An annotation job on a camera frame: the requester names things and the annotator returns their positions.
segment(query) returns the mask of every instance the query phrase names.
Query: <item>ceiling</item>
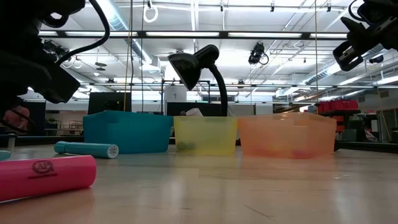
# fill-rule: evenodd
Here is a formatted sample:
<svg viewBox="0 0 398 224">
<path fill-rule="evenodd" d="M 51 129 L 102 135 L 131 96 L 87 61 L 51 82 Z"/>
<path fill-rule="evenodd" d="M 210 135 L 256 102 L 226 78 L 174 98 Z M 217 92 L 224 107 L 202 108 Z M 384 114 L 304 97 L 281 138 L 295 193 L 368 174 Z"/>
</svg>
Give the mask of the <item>ceiling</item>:
<svg viewBox="0 0 398 224">
<path fill-rule="evenodd" d="M 153 6 L 158 6 L 159 16 L 154 22 L 146 22 L 142 18 L 143 6 L 147 7 L 147 1 L 133 1 L 132 10 L 132 29 L 133 30 L 224 30 L 233 31 L 296 31 L 296 32 L 347 32 L 347 28 L 338 19 L 339 16 L 349 17 L 348 13 L 341 15 L 351 0 L 331 0 L 330 12 L 326 12 L 328 1 L 317 1 L 317 27 L 315 27 L 314 0 L 275 0 L 275 11 L 270 12 L 272 1 L 258 0 L 224 0 L 224 7 L 231 10 L 220 11 L 220 0 L 198 0 L 196 18 L 195 12 L 191 13 L 191 1 L 189 0 L 153 0 Z M 117 0 L 114 2 L 121 17 L 128 23 L 130 18 L 130 1 Z M 147 11 L 147 17 L 154 16 L 154 10 Z M 42 26 L 42 30 L 52 30 L 50 27 Z M 59 30 L 103 30 L 103 26 L 93 7 L 86 3 L 86 7 L 80 12 L 70 16 L 68 22 Z M 96 39 L 52 39 L 56 44 L 70 50 L 77 49 L 84 45 L 91 44 Z M 163 69 L 167 69 L 169 64 L 167 57 L 175 53 L 176 50 L 193 53 L 193 39 L 138 39 L 143 49 L 150 55 L 158 56 Z M 237 40 L 237 39 L 197 39 L 199 49 L 214 44 L 220 49 L 220 57 L 216 61 L 226 83 L 237 83 L 244 80 L 245 83 L 278 83 L 278 84 L 299 84 L 308 74 L 314 72 L 316 64 L 318 68 L 334 60 L 332 51 L 339 46 L 342 41 L 323 40 L 312 41 L 302 40 L 300 42 L 289 40 Z M 262 42 L 266 49 L 271 47 L 267 54 L 270 62 L 268 65 L 251 67 L 248 63 L 250 51 L 257 42 Z M 133 55 L 134 63 L 132 68 L 130 58 L 127 56 L 127 43 L 123 39 L 109 39 L 99 49 L 89 50 L 78 54 L 77 57 L 83 62 L 80 68 L 75 68 L 71 63 L 65 63 L 68 69 L 93 80 L 94 82 L 106 82 L 109 78 L 114 78 L 117 83 L 131 81 L 134 71 L 133 82 L 141 82 L 141 78 L 146 83 L 160 82 L 164 75 L 161 72 L 143 72 L 139 67 L 140 61 Z M 385 55 L 386 63 L 393 61 L 396 51 L 391 51 Z M 103 72 L 96 71 L 95 62 L 105 63 L 108 66 Z M 336 85 L 347 78 L 363 73 L 363 67 L 358 67 L 348 73 L 336 73 L 331 77 L 324 78 L 320 85 Z M 202 71 L 201 80 L 215 82 L 213 75 L 208 71 Z M 109 86 L 112 90 L 123 90 L 123 86 Z M 140 90 L 140 86 L 134 86 L 134 90 Z M 158 86 L 145 88 L 145 90 L 157 90 Z M 229 91 L 238 90 L 236 87 L 228 88 Z M 240 91 L 251 91 L 252 88 L 240 89 Z M 277 88 L 260 88 L 257 91 L 276 91 Z"/>
</svg>

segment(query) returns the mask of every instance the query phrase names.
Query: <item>pink highlighter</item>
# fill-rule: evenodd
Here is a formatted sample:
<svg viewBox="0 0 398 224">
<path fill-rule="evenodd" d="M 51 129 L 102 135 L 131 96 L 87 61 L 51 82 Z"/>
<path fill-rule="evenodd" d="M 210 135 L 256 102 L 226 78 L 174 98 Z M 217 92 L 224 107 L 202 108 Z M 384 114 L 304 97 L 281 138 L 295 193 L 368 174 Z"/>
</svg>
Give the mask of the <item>pink highlighter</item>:
<svg viewBox="0 0 398 224">
<path fill-rule="evenodd" d="M 87 188 L 94 183 L 92 156 L 0 162 L 0 202 Z"/>
</svg>

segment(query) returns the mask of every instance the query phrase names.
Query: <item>table surface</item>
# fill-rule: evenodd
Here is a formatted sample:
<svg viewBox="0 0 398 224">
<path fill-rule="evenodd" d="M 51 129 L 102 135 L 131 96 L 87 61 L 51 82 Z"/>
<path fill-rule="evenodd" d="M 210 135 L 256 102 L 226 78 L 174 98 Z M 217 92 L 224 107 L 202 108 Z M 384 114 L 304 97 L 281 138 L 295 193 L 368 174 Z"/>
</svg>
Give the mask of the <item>table surface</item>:
<svg viewBox="0 0 398 224">
<path fill-rule="evenodd" d="M 11 159 L 53 157 L 17 147 Z M 174 153 L 97 159 L 90 189 L 0 203 L 5 223 L 397 223 L 398 155 L 314 160 Z"/>
</svg>

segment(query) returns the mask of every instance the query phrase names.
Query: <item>shelf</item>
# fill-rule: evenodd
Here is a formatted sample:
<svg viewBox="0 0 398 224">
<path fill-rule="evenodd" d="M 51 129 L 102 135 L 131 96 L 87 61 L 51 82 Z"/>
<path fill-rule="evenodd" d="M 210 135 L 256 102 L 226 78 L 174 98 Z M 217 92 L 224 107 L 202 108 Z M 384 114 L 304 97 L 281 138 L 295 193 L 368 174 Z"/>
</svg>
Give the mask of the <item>shelf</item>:
<svg viewBox="0 0 398 224">
<path fill-rule="evenodd" d="M 360 110 L 336 110 L 319 113 L 321 116 L 344 116 L 360 113 Z"/>
</svg>

